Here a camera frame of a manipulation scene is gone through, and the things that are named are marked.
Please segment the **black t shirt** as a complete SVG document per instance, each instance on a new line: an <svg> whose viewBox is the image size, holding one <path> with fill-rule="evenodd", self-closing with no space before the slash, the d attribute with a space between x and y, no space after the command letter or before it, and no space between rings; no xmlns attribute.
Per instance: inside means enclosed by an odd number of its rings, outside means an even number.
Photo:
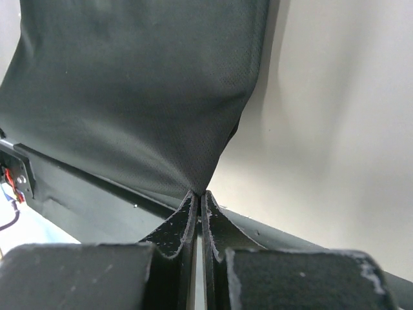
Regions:
<svg viewBox="0 0 413 310"><path fill-rule="evenodd" d="M21 1L8 138L132 190L207 188L259 74L268 1Z"/></svg>

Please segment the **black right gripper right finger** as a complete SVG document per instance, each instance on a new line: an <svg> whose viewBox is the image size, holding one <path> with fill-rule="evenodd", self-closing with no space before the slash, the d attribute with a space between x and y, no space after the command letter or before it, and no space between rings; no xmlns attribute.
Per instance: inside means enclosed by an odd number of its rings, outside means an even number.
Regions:
<svg viewBox="0 0 413 310"><path fill-rule="evenodd" d="M378 264L346 250L270 250L201 197L206 309L396 309Z"/></svg>

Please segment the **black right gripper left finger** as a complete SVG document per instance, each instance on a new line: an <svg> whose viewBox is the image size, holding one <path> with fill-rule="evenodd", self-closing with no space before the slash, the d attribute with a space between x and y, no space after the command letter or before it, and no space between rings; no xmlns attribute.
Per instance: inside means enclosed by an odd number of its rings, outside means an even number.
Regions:
<svg viewBox="0 0 413 310"><path fill-rule="evenodd" d="M193 309L197 196L137 243L27 244L1 261L2 309Z"/></svg>

